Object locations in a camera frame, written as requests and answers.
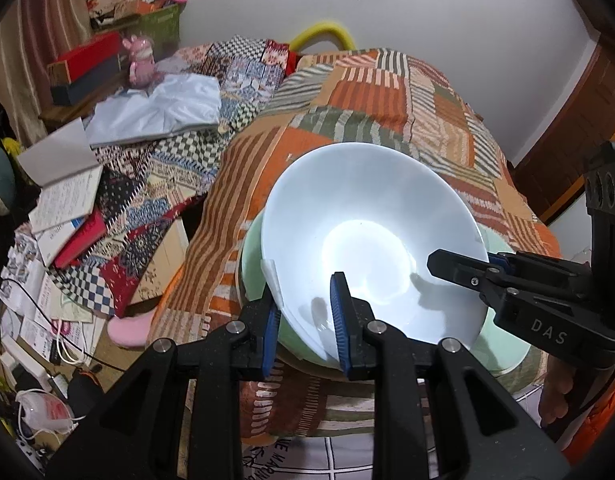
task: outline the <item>patchwork blanket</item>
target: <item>patchwork blanket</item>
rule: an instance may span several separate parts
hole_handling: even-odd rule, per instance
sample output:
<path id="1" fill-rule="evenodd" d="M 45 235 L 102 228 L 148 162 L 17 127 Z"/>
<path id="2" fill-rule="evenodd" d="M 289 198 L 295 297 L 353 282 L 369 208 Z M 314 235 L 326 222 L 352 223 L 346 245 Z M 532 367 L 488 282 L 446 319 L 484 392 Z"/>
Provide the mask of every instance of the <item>patchwork blanket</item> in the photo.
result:
<path id="1" fill-rule="evenodd" d="M 223 150 L 267 104 L 283 80 L 287 45 L 240 36 L 180 49 L 177 72 L 215 76 L 221 85 L 218 128 L 169 139 L 95 150 L 104 165 L 96 205 L 107 234 L 78 264 L 52 268 L 53 281 L 73 301 L 123 316 L 148 263 L 180 212 L 216 179 Z"/>
<path id="2" fill-rule="evenodd" d="M 182 277 L 159 305 L 150 341 L 191 342 L 238 316 L 236 266 L 247 230 L 292 161 L 331 142 L 372 142 L 406 153 L 443 177 L 476 220 L 510 246 L 558 255 L 555 238 L 513 187 L 488 129 L 439 70 L 388 49 L 306 56 L 298 68 L 225 151 Z M 531 349 L 501 381 L 518 391 L 544 366 L 545 356 Z M 242 384 L 241 435 L 371 431 L 372 390 L 277 359 L 269 381 Z"/>

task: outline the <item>light green bowl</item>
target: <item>light green bowl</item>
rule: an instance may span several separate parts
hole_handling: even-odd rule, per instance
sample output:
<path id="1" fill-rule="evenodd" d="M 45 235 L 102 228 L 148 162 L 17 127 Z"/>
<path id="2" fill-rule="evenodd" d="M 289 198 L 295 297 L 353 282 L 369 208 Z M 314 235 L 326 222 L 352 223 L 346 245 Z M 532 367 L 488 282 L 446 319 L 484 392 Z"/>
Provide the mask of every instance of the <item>light green bowl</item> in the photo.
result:
<path id="1" fill-rule="evenodd" d="M 241 277 L 245 295 L 249 301 L 260 299 L 265 288 L 265 277 L 260 270 L 260 226 L 263 212 L 258 213 L 252 222 L 242 244 Z M 478 224 L 478 228 L 489 253 L 514 252 L 494 230 L 481 224 Z M 334 359 L 324 361 L 312 352 L 283 317 L 280 319 L 278 342 L 299 359 L 327 368 L 339 368 L 338 361 Z M 494 324 L 494 310 L 488 309 L 481 333 L 471 348 L 472 354 L 481 364 L 492 374 L 501 375 L 518 366 L 528 350 L 528 343 L 501 330 Z"/>

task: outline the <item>curtain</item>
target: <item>curtain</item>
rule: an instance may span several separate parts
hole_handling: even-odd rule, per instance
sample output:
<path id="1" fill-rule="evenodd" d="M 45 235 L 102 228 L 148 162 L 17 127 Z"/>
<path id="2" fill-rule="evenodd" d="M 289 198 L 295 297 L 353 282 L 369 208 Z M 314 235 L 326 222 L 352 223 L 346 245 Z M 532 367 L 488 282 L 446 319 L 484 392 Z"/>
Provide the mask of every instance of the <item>curtain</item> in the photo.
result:
<path id="1" fill-rule="evenodd" d="M 0 23 L 0 102 L 18 140 L 47 135 L 38 118 L 52 105 L 47 64 L 92 35 L 86 0 L 16 0 Z"/>

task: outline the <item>brown wooden door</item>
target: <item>brown wooden door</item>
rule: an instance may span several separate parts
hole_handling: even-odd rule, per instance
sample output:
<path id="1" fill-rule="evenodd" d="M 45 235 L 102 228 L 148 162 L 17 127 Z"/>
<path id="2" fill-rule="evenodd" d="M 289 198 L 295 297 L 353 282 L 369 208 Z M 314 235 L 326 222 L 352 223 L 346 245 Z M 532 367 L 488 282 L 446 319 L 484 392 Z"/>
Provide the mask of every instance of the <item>brown wooden door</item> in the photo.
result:
<path id="1" fill-rule="evenodd" d="M 580 195 L 583 161 L 604 140 L 615 140 L 615 48 L 601 41 L 566 104 L 512 171 L 543 221 Z"/>

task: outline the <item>metal bolt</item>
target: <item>metal bolt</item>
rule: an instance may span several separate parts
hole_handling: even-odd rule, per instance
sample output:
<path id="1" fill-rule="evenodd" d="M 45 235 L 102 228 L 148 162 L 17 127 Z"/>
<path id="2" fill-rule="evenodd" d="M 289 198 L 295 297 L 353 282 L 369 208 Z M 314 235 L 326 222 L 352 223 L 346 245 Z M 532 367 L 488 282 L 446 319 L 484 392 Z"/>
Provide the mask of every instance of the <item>metal bolt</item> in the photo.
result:
<path id="1" fill-rule="evenodd" d="M 227 330 L 230 334 L 239 334 L 243 330 L 245 330 L 245 323 L 240 319 L 236 321 L 230 321 L 225 325 L 225 330 Z"/>
<path id="2" fill-rule="evenodd" d="M 159 352 L 159 354 L 164 354 L 170 348 L 172 348 L 172 340 L 167 339 L 166 337 L 161 337 L 160 339 L 157 339 L 156 341 L 154 341 L 152 348 L 154 348 L 154 350 Z"/>
<path id="3" fill-rule="evenodd" d="M 448 352 L 455 354 L 461 349 L 461 342 L 453 337 L 446 337 L 443 341 L 441 341 L 441 346 L 443 346 L 443 348 Z"/>
<path id="4" fill-rule="evenodd" d="M 387 325 L 382 321 L 375 319 L 367 323 L 367 329 L 375 334 L 382 334 L 385 330 L 387 330 Z"/>

